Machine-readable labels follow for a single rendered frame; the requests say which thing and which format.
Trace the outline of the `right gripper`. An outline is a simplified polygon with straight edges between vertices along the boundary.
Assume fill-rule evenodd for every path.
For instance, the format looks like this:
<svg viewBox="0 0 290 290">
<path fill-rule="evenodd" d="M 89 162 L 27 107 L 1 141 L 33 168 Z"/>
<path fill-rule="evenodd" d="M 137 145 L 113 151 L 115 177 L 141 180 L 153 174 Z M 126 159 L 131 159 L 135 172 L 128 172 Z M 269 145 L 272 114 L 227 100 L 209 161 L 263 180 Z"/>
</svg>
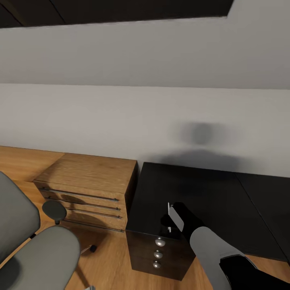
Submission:
<svg viewBox="0 0 290 290">
<path fill-rule="evenodd" d="M 161 225 L 164 225 L 168 228 L 173 227 L 176 228 L 177 226 L 173 223 L 173 221 L 170 219 L 170 215 L 164 215 L 163 218 L 160 219 Z"/>
</svg>

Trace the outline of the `swivel chair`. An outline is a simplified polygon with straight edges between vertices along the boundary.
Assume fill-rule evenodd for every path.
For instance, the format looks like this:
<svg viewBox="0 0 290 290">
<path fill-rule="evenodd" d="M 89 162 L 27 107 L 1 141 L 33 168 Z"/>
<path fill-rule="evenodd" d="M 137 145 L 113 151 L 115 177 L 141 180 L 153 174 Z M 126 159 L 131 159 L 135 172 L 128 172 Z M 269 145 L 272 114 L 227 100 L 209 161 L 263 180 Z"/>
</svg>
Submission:
<svg viewBox="0 0 290 290">
<path fill-rule="evenodd" d="M 35 234 L 41 227 L 39 209 L 24 192 L 0 171 L 0 265 L 28 238 L 24 245 L 0 269 L 0 290 L 65 290 L 80 255 L 77 235 L 60 220 L 65 207 L 55 200 L 42 205 L 43 212 L 55 220 L 55 226 Z"/>
</svg>

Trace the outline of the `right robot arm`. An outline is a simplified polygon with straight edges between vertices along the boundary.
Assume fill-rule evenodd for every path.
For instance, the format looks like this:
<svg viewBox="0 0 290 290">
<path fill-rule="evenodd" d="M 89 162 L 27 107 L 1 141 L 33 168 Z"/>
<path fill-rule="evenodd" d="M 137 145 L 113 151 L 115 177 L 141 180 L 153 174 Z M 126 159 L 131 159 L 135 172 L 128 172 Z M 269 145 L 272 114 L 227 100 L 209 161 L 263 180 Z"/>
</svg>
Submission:
<svg viewBox="0 0 290 290">
<path fill-rule="evenodd" d="M 290 290 L 290 284 L 258 270 L 247 255 L 228 244 L 184 203 L 168 208 L 161 225 L 178 228 L 193 249 L 213 290 Z"/>
</svg>

